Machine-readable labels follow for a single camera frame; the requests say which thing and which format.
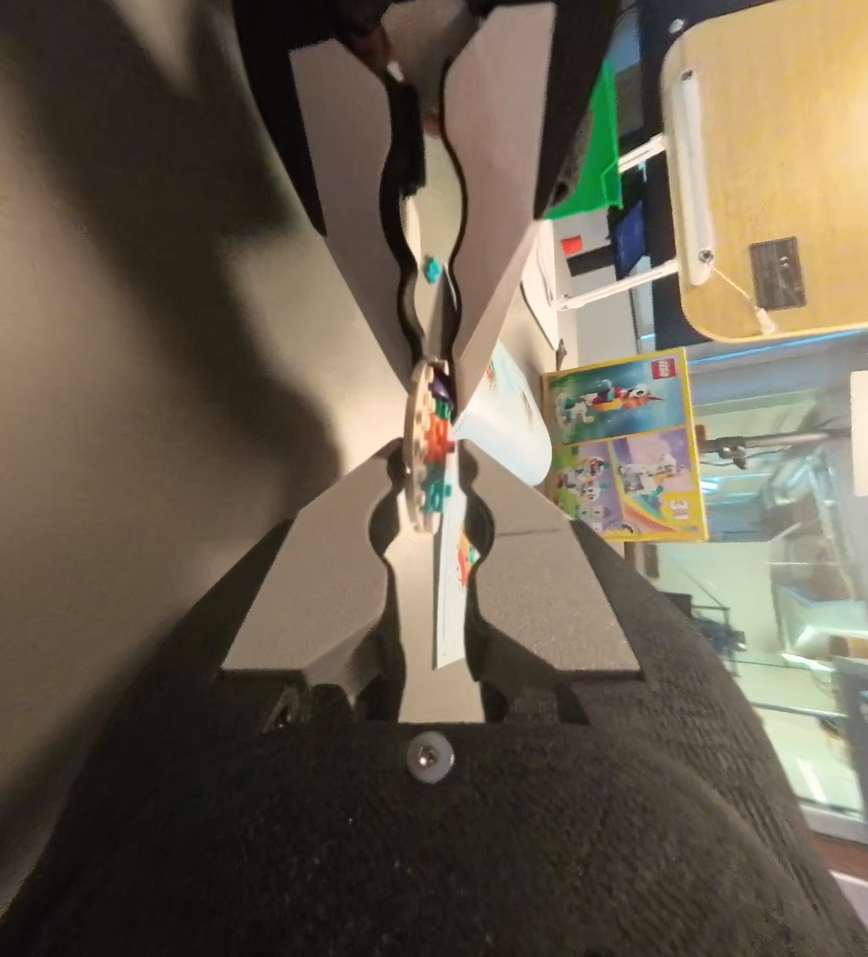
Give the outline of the lego instruction booklet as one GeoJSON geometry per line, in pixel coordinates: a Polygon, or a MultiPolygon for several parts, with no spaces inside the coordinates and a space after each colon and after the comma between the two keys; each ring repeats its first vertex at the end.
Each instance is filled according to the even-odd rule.
{"type": "MultiPolygon", "coordinates": [[[[468,441],[529,487],[546,477],[551,442],[527,378],[501,343],[455,428],[468,441]]],[[[464,624],[468,586],[482,553],[473,544],[467,497],[461,486],[460,456],[448,461],[450,495],[440,518],[435,544],[435,639],[433,667],[440,670],[465,659],[464,624]]]]}

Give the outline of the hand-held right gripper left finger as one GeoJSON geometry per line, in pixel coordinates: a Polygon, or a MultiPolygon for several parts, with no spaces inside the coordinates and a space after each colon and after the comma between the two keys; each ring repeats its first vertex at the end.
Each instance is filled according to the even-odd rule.
{"type": "Polygon", "coordinates": [[[400,531],[402,440],[393,439],[291,521],[221,666],[308,696],[345,693],[355,712],[394,722],[406,664],[385,554],[400,531]]]}

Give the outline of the round white lego plate assembly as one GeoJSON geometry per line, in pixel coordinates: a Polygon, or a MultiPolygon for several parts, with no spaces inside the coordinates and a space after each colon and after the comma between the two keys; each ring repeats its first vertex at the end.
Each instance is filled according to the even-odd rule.
{"type": "Polygon", "coordinates": [[[425,357],[412,374],[402,461],[408,515],[419,534],[435,535],[452,494],[448,465],[456,451],[455,401],[446,361],[425,357]]]}

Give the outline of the yellow lego set box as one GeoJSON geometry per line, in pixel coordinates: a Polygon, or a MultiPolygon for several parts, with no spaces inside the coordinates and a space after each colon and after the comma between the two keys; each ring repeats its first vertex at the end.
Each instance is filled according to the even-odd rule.
{"type": "Polygon", "coordinates": [[[546,373],[545,491],[609,542],[709,537],[689,360],[682,348],[546,373]]]}

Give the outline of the wooden chair with white frame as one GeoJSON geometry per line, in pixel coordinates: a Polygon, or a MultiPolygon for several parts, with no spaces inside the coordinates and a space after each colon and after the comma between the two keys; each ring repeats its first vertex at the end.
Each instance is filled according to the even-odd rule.
{"type": "Polygon", "coordinates": [[[675,278],[722,343],[868,328],[868,2],[643,2],[644,118],[622,170],[666,161],[675,251],[562,297],[675,278]]]}

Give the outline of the green plastic bin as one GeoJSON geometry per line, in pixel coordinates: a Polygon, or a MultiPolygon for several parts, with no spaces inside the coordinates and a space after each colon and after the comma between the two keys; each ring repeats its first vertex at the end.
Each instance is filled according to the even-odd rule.
{"type": "Polygon", "coordinates": [[[545,211],[547,220],[579,213],[619,208],[619,132],[616,71],[610,61],[602,66],[589,101],[587,116],[574,140],[571,161],[562,175],[569,185],[554,194],[545,211]]]}

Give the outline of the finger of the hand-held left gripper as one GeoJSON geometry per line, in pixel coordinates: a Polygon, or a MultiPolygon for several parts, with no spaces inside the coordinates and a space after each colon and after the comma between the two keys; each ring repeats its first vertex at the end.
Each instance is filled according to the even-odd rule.
{"type": "Polygon", "coordinates": [[[394,375],[408,389],[424,354],[417,261],[404,229],[404,182],[420,147],[412,89],[370,70],[339,40],[290,63],[326,246],[394,375]]]}
{"type": "Polygon", "coordinates": [[[496,8],[443,78],[443,137],[462,186],[462,228],[450,276],[457,405],[487,369],[538,232],[534,209],[556,8],[496,8]]]}

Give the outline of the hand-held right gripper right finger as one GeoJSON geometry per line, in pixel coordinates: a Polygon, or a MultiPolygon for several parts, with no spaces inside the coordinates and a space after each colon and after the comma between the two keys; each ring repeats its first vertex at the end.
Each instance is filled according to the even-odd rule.
{"type": "Polygon", "coordinates": [[[637,676],[640,664],[571,520],[477,445],[464,490],[486,537],[471,579],[465,650],[478,682],[637,676]]]}

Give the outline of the blue panel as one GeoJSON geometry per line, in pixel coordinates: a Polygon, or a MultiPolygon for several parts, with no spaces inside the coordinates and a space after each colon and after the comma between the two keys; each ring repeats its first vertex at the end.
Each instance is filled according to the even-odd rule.
{"type": "Polygon", "coordinates": [[[647,237],[643,200],[632,206],[615,210],[610,238],[616,277],[619,281],[629,277],[638,263],[646,256],[647,237]]]}

